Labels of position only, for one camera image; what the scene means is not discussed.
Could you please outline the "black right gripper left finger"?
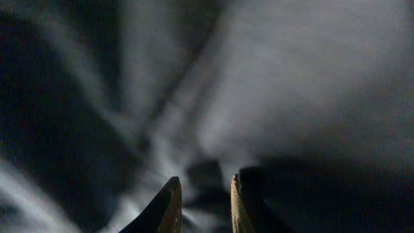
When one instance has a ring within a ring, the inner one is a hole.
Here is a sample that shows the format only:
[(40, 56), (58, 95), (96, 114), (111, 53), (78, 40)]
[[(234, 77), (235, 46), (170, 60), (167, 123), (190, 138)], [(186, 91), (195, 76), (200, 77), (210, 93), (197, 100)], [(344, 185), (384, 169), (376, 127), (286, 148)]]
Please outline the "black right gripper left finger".
[(119, 233), (180, 233), (182, 188), (171, 177), (145, 209)]

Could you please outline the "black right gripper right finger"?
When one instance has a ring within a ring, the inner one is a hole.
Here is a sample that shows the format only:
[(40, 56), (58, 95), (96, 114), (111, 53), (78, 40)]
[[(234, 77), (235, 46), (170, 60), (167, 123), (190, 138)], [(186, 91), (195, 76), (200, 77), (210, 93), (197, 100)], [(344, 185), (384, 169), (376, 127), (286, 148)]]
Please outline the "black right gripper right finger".
[(264, 173), (260, 168), (241, 168), (230, 185), (233, 233), (294, 233), (262, 200)]

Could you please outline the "navy blue shorts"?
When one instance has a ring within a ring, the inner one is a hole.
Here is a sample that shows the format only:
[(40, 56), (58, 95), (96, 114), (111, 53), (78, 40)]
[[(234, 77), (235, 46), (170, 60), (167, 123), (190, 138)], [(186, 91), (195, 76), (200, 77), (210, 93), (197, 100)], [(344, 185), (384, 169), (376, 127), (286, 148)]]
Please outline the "navy blue shorts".
[(1, 231), (118, 232), (172, 176), (297, 232), (413, 231), (412, 1), (2, 1)]

